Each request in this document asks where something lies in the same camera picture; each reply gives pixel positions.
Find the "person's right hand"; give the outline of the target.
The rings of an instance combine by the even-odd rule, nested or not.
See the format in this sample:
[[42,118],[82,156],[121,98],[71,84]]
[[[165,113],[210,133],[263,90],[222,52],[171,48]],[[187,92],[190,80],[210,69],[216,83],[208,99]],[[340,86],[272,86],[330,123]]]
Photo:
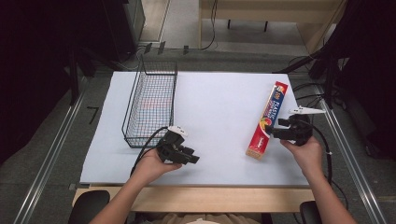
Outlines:
[[314,136],[302,146],[296,146],[288,140],[281,140],[280,143],[291,152],[308,180],[323,177],[322,147]]

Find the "person's left hand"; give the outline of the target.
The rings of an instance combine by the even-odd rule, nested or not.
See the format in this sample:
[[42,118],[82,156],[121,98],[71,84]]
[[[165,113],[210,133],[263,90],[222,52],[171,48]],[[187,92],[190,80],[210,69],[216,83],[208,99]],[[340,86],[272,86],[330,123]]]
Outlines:
[[145,187],[165,173],[181,168],[180,163],[163,163],[157,149],[148,150],[136,165],[131,176],[132,180]]

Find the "white table mat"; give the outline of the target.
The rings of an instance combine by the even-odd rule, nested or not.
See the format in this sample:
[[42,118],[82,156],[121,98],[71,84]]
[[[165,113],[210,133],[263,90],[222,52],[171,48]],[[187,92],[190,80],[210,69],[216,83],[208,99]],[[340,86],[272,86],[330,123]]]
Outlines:
[[[121,132],[132,72],[116,72],[110,81],[102,114],[83,164],[83,184],[122,184],[130,176],[139,151]],[[262,159],[247,156],[270,91],[280,74],[180,72],[177,75],[174,123],[188,134],[185,146],[198,162],[163,175],[158,186],[306,185],[296,161],[278,140],[271,139]]]

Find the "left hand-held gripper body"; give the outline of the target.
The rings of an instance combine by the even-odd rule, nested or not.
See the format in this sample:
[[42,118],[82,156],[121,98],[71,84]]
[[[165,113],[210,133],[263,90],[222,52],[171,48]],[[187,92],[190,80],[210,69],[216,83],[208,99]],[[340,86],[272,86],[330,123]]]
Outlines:
[[189,156],[181,150],[181,144],[187,136],[187,132],[180,126],[167,127],[166,134],[156,146],[161,161],[187,164],[189,162]]

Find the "metal floor rail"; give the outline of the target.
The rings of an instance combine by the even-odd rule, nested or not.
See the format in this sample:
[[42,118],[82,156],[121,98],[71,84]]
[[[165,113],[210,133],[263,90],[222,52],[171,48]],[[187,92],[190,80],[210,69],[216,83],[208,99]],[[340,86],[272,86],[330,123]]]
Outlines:
[[60,152],[62,151],[64,141],[78,114],[89,84],[90,81],[87,77],[82,77],[79,80],[78,86],[80,87],[80,93],[78,94],[77,100],[68,107],[67,113],[64,116],[61,126],[58,129],[50,145],[49,151],[35,176],[33,184],[28,189],[19,213],[16,215],[13,221],[13,224],[29,224],[29,220],[33,212],[35,211],[35,207],[43,193],[44,188],[46,187],[46,184],[49,180],[53,167],[58,160]]
[[353,145],[350,142],[339,119],[336,117],[336,113],[333,109],[329,108],[325,100],[321,99],[318,104],[326,111],[325,118],[329,124],[337,148],[343,156],[348,173],[354,183],[354,187],[359,194],[358,199],[362,202],[369,217],[368,220],[371,224],[388,224],[380,203],[375,196],[375,193],[371,188],[356,156],[354,155],[356,145]]

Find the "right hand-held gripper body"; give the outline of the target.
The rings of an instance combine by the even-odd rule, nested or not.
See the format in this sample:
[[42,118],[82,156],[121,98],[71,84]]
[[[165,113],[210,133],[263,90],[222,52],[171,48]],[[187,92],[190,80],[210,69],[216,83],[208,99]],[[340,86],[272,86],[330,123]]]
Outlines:
[[313,135],[313,124],[310,122],[309,116],[316,114],[325,114],[323,109],[316,109],[304,106],[289,110],[290,126],[281,129],[281,139],[292,140],[297,146],[304,145]]

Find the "red and blue wrap box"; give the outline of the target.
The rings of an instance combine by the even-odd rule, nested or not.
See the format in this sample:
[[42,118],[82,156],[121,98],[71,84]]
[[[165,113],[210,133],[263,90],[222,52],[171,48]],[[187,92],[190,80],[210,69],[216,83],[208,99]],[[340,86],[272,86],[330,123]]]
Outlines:
[[258,125],[246,150],[246,155],[260,160],[270,140],[270,130],[274,127],[280,107],[283,104],[288,85],[277,81],[271,89]]

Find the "wooden table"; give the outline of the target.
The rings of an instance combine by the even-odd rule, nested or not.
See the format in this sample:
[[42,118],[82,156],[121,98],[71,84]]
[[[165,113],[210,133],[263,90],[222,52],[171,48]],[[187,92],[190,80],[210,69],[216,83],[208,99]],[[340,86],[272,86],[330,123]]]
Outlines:
[[150,186],[132,211],[183,213],[292,213],[313,201],[310,189]]

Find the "black stand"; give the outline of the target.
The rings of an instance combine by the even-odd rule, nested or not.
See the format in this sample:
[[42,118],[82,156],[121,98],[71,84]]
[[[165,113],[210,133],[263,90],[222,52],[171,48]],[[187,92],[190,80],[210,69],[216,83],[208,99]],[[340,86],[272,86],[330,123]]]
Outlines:
[[328,49],[322,48],[308,56],[304,56],[298,62],[292,63],[288,67],[276,71],[276,74],[289,74],[311,62],[314,63],[312,67],[308,70],[308,76],[315,81],[318,81],[322,77],[324,77],[324,80],[320,83],[320,86],[323,90],[323,99],[327,107],[333,109],[333,83],[336,76],[341,72],[341,70],[338,65],[338,59]]

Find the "black curtain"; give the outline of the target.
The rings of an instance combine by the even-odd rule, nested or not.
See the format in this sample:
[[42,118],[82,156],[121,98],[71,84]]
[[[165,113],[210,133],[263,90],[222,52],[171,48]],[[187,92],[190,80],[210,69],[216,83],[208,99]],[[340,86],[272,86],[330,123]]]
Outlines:
[[396,160],[396,0],[347,0],[329,41],[335,79],[369,155]]
[[71,89],[66,27],[55,0],[0,0],[0,164]]

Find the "black cabinet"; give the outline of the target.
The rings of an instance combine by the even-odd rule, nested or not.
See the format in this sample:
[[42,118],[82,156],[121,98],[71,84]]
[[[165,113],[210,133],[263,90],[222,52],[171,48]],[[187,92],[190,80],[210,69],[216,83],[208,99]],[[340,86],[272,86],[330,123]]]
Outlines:
[[120,62],[137,52],[137,45],[146,21],[141,0],[102,0],[111,33],[115,55]]

